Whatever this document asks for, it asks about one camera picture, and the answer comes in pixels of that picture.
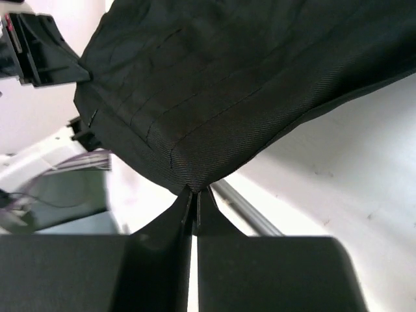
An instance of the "black plastic bracket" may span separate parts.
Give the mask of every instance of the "black plastic bracket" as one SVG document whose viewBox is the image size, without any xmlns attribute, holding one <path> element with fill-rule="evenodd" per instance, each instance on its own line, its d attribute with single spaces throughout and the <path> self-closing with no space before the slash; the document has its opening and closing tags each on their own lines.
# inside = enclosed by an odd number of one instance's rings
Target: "black plastic bracket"
<svg viewBox="0 0 416 312">
<path fill-rule="evenodd" d="M 89 72 L 78 64 L 78 55 L 65 42 L 52 16 L 9 13 L 1 18 L 1 26 L 0 43 L 8 62 L 7 74 L 19 76 L 21 84 L 39 87 L 91 79 Z"/>
<path fill-rule="evenodd" d="M 102 147 L 101 142 L 91 132 L 90 128 L 85 125 L 81 117 L 71 120 L 68 127 L 71 127 L 74 133 L 72 140 L 78 141 L 86 151 L 94 151 Z"/>
<path fill-rule="evenodd" d="M 130 235 L 110 311 L 187 310 L 194 200 L 182 192 L 171 208 Z"/>
</svg>

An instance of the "gray metal bar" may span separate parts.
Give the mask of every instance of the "gray metal bar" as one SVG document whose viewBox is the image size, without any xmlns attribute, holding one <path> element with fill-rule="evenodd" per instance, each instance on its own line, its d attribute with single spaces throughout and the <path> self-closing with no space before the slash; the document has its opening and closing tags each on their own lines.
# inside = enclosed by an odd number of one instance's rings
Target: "gray metal bar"
<svg viewBox="0 0 416 312">
<path fill-rule="evenodd" d="M 238 193 L 225 180 L 220 180 L 211 185 L 223 200 L 243 218 L 260 236 L 284 236 L 272 222 L 267 220 L 252 204 Z"/>
</svg>

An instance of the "black fabric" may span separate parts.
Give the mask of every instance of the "black fabric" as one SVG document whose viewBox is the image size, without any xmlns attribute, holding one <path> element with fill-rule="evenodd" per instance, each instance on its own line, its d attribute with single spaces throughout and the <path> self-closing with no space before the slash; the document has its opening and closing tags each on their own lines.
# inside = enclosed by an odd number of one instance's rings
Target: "black fabric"
<svg viewBox="0 0 416 312">
<path fill-rule="evenodd" d="M 94 80 L 75 104 L 138 173 L 197 192 L 413 73 L 415 38 L 414 0 L 116 0 L 82 56 Z"/>
</svg>

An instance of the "black plastic part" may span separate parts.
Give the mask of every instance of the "black plastic part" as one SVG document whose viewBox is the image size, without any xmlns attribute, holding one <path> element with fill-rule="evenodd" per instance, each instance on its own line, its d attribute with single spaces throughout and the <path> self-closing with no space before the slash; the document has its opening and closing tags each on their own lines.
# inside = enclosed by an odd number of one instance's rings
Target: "black plastic part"
<svg viewBox="0 0 416 312">
<path fill-rule="evenodd" d="M 246 237 L 209 189 L 128 237 L 4 236 L 0 311 L 185 312 L 192 228 L 201 312 L 366 311 L 335 239 Z"/>
<path fill-rule="evenodd" d="M 9 194 L 0 189 L 0 209 L 9 206 L 12 202 L 13 199 L 9 196 Z"/>
<path fill-rule="evenodd" d="M 39 87 L 90 80 L 52 16 L 9 13 L 2 17 L 2 24 L 2 39 L 21 84 Z"/>
<path fill-rule="evenodd" d="M 192 197 L 182 192 L 171 208 L 130 236 L 111 311 L 187 311 Z"/>
<path fill-rule="evenodd" d="M 80 117 L 71 120 L 68 127 L 71 127 L 74 133 L 72 140 L 78 141 L 86 151 L 94 151 L 98 148 L 102 148 L 101 142 Z"/>
</svg>

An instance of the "white wall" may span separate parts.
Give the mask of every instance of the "white wall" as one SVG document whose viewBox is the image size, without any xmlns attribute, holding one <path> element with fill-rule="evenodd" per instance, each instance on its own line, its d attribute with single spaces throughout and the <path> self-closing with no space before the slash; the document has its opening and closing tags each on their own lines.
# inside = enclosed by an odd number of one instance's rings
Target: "white wall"
<svg viewBox="0 0 416 312">
<path fill-rule="evenodd" d="M 105 0 L 26 0 L 36 13 L 51 14 L 79 55 L 105 12 Z M 75 84 L 34 89 L 15 79 L 0 81 L 0 154 L 14 153 L 50 135 L 78 115 Z"/>
</svg>

